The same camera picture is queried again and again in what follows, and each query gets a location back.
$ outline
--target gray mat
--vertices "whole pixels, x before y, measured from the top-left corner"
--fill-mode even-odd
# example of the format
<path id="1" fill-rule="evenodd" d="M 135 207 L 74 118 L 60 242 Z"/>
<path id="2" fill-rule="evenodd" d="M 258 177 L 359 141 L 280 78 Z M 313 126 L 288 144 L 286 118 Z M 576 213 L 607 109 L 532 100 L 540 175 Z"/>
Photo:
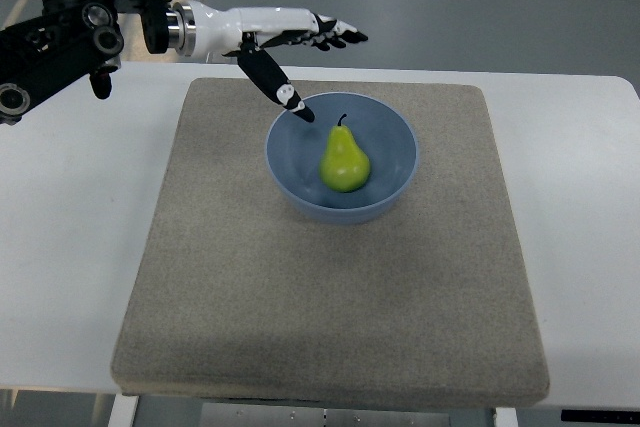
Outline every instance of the gray mat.
<path id="1" fill-rule="evenodd" d="M 112 363 L 127 393 L 374 409 L 525 406 L 549 378 L 482 92 L 359 92 L 413 125 L 421 165 L 383 217 L 307 220 L 264 160 L 277 107 L 246 80 L 187 94 Z"/>

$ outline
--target robotic hand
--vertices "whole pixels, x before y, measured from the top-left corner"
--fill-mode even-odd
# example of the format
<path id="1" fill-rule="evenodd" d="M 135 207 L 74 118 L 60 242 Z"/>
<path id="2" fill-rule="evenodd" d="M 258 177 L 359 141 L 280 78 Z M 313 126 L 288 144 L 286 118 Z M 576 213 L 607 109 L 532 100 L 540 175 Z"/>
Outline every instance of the robotic hand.
<path id="1" fill-rule="evenodd" d="M 308 122 L 313 112 L 304 105 L 289 79 L 264 50 L 277 45 L 311 45 L 320 50 L 344 48 L 367 36 L 355 27 L 306 9 L 241 8 L 226 12 L 199 1 L 174 5 L 177 26 L 169 45 L 180 54 L 205 62 L 233 56 L 238 66 L 273 102 Z"/>
<path id="2" fill-rule="evenodd" d="M 22 116 L 89 74 L 105 99 L 120 67 L 124 39 L 118 13 L 137 13 L 147 50 L 174 48 L 198 61 L 236 57 L 247 77 L 273 102 L 308 122 L 311 110 L 264 50 L 304 44 L 326 51 L 367 40 L 355 27 L 306 9 L 240 8 L 221 12 L 201 0 L 42 0 L 43 15 L 0 31 L 0 124 Z"/>

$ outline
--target pear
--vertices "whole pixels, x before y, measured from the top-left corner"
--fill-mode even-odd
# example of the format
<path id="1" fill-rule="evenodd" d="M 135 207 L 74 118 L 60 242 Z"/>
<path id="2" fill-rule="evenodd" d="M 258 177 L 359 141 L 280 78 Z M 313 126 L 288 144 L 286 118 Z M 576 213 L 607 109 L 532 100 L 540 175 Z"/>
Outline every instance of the pear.
<path id="1" fill-rule="evenodd" d="M 358 146 L 349 127 L 342 125 L 346 116 L 340 117 L 338 124 L 331 128 L 319 167 L 322 182 L 337 192 L 359 189 L 371 173 L 369 157 Z"/>

